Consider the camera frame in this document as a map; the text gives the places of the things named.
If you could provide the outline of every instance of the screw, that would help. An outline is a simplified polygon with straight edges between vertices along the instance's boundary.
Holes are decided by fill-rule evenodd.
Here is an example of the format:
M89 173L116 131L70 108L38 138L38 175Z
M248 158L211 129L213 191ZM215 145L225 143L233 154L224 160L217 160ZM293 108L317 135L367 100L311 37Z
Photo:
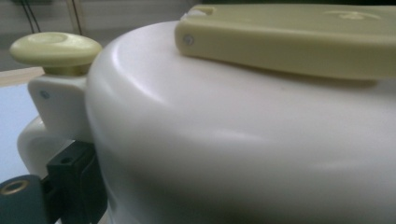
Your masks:
M194 43L194 37L192 35L184 35L183 42L186 45L191 46Z

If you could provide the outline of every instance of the black cable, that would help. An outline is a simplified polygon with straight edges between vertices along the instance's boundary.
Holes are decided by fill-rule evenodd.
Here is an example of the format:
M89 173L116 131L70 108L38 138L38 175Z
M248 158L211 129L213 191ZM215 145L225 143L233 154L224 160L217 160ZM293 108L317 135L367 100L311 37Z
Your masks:
M23 3L23 0L21 0L21 5L22 5L23 11L25 12L25 15L26 15L26 17L27 17L27 20L29 21L30 29L32 30L32 34L34 34L34 33L35 33L35 29L33 28L32 20L30 20L29 13L28 13L27 10L26 10L26 6L25 6L25 4Z
M37 20L35 19L35 13L33 13L33 10L30 8L29 1L28 1L28 0L24 0L24 2L26 3L26 6L27 6L27 8L29 9L30 14L32 15L32 18L33 18L33 20L35 21L35 27L37 27L37 30L38 30L38 32L40 33L40 32L41 32L40 26L38 25L38 22L37 22Z

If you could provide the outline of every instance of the round knob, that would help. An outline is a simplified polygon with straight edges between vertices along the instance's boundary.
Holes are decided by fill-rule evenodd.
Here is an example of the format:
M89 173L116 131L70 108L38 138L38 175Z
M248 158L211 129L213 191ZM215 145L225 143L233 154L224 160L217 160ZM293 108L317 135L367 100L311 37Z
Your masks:
M42 66L47 74L78 76L88 72L102 47L81 35L40 33L15 41L12 57L30 65Z

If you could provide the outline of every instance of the plastic device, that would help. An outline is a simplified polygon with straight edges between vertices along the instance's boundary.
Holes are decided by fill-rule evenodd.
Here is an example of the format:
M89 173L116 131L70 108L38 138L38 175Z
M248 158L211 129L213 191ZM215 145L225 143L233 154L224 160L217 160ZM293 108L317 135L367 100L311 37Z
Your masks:
M317 77L396 77L396 7L208 5L176 28L189 56Z

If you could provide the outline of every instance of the white plastic casing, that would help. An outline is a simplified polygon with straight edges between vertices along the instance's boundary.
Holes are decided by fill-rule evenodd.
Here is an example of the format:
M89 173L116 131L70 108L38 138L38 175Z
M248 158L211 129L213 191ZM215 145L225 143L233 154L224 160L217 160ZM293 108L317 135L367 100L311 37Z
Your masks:
M89 73L113 223L394 223L395 79L183 57L175 26L119 37Z

